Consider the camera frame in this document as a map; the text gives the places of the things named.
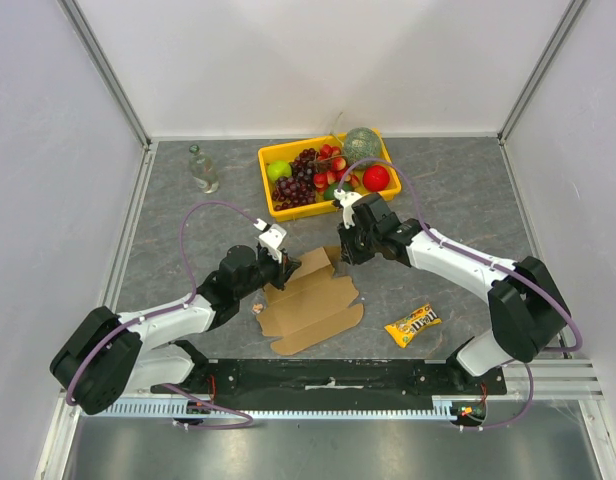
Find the brown cardboard box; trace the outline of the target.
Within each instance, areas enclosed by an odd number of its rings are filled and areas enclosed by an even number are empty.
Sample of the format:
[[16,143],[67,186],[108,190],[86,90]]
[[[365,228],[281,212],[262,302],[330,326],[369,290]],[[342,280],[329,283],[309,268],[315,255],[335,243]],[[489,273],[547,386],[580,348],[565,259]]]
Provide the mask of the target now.
[[356,327],[364,305],[348,275],[339,275],[341,248],[319,247],[300,257],[301,266],[282,290],[263,289],[266,307],[257,315],[274,353],[292,356]]

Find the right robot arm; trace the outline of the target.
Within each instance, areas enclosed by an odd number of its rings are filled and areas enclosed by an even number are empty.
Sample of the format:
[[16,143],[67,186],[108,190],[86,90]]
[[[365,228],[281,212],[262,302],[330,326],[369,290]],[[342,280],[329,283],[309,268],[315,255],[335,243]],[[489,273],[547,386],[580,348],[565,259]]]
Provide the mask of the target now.
[[484,301],[490,329],[469,340],[446,368],[455,392],[471,392],[482,375],[510,361],[531,362],[568,325],[570,314],[544,263],[515,262],[457,243],[417,219],[400,221],[377,193],[338,190],[334,204],[342,259],[360,265],[376,255],[436,274]]

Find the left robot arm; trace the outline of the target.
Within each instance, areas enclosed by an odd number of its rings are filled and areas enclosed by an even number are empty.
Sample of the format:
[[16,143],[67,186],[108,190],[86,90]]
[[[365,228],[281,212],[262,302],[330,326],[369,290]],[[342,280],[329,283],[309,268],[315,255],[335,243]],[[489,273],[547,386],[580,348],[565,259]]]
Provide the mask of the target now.
[[98,414],[125,391],[176,384],[196,393],[207,369],[176,342],[216,329],[232,319],[240,302],[271,285],[285,288],[301,261],[268,248],[237,245],[228,250],[191,297],[139,312],[91,310],[50,363],[50,373],[66,389],[66,403]]

